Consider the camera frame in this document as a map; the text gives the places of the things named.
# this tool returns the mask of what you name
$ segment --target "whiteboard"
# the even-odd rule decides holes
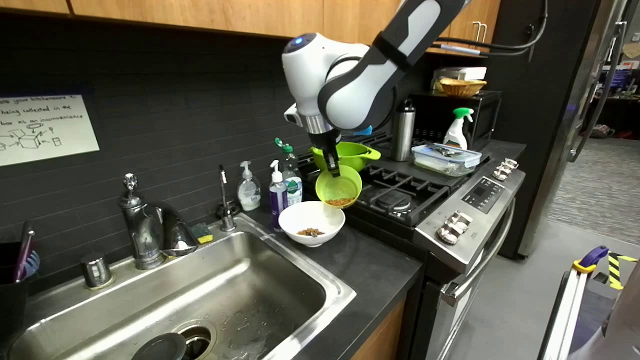
[[[82,95],[0,97],[0,166],[99,149]]]

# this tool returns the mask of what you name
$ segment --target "sponge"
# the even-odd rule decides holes
[[[201,244],[213,241],[213,234],[209,230],[207,224],[200,222],[191,227],[191,231],[198,238]]]

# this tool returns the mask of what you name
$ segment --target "kitchen sink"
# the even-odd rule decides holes
[[[153,270],[133,259],[112,266],[115,281],[89,290],[82,278],[30,300],[32,324],[9,360],[128,360],[167,332],[187,341],[185,359],[288,359],[355,297],[336,276],[250,217],[209,228],[214,241]]]

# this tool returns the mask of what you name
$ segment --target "hand soap bottle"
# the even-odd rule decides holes
[[[471,114],[473,113],[474,110],[470,108],[457,108],[453,111],[453,115],[456,119],[453,120],[453,124],[449,126],[449,130],[447,130],[447,134],[444,136],[444,140],[442,140],[444,145],[455,146],[460,149],[467,150],[467,139],[462,131],[462,125],[464,125],[465,118],[469,122],[474,121],[474,119],[471,118]]]
[[[260,182],[249,170],[251,161],[243,161],[240,167],[244,167],[242,172],[243,180],[238,184],[238,199],[242,210],[250,211],[260,206]]]
[[[282,182],[282,173],[278,170],[278,160],[273,160],[271,167],[271,184],[269,184],[269,197],[271,198],[271,220],[273,221],[273,230],[281,232],[280,213],[287,208],[287,186]]]
[[[282,178],[287,186],[287,205],[302,202],[302,178],[298,170],[298,158],[293,153],[293,146],[276,138],[276,145],[282,148]]]

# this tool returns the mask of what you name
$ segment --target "robotic arm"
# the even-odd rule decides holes
[[[469,1],[406,0],[371,48],[318,33],[287,44],[282,65],[296,104],[285,119],[307,130],[334,177],[340,176],[335,149],[340,130],[382,122],[393,87]]]

